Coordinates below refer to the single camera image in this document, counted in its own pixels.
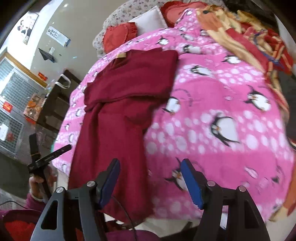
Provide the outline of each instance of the white pillow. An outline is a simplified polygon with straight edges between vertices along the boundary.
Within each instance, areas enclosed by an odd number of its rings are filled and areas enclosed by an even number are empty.
[[[149,11],[133,18],[129,22],[135,22],[135,24],[137,25],[137,36],[159,28],[168,27],[158,6],[155,6]]]

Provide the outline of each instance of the cable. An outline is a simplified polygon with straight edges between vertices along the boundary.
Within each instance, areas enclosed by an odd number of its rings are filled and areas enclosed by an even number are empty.
[[[129,219],[129,221],[131,222],[131,225],[132,225],[132,227],[133,227],[133,232],[134,232],[134,235],[135,235],[135,241],[137,241],[137,240],[138,240],[138,239],[137,239],[137,233],[136,233],[135,226],[134,226],[134,224],[133,224],[133,222],[132,222],[130,216],[128,215],[128,213],[127,213],[127,211],[125,210],[125,208],[121,205],[121,203],[120,203],[120,202],[119,202],[114,196],[112,196],[112,198],[113,198],[113,200],[114,200],[115,202],[117,202],[118,205],[123,209],[124,213],[126,214],[126,217],[127,217],[127,218]]]
[[[6,202],[3,202],[3,203],[0,204],[0,206],[3,205],[3,204],[6,204],[6,203],[8,203],[8,202],[14,202],[14,203],[16,203],[17,205],[19,205],[19,206],[21,206],[22,208],[24,208],[24,209],[29,209],[29,208],[26,208],[26,207],[22,206],[21,204],[15,202],[15,201],[6,201]]]

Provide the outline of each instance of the dark red sweater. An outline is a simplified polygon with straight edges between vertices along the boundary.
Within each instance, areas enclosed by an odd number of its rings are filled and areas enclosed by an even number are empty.
[[[132,220],[152,214],[143,135],[151,125],[153,110],[170,96],[177,62],[174,50],[131,50],[88,83],[84,92],[86,114],[72,160],[69,188],[94,180],[113,158],[118,158],[121,172],[113,195]],[[128,222],[113,200],[103,211]]]

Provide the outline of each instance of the colorful blanket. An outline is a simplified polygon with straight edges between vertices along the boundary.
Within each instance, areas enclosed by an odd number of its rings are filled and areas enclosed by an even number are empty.
[[[185,10],[174,28],[141,35],[92,66],[71,94],[54,146],[70,143],[73,148],[55,159],[54,166],[70,172],[87,82],[119,53],[156,47],[177,50],[180,56],[171,97],[155,111],[144,140],[154,216],[201,217],[180,172],[180,161],[189,158],[196,170],[222,187],[244,185],[267,220],[285,199],[293,166],[278,105],[263,73],[201,29],[195,9]]]

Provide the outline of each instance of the blue gripper pad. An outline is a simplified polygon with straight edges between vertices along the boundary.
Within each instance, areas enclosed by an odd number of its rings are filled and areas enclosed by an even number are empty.
[[[204,201],[202,199],[202,191],[194,178],[194,173],[196,171],[194,170],[193,166],[192,166],[192,169],[193,170],[190,169],[190,167],[188,166],[185,160],[181,162],[181,173],[183,175],[183,178],[188,188],[191,199],[193,203],[197,205],[200,210],[203,210]]]

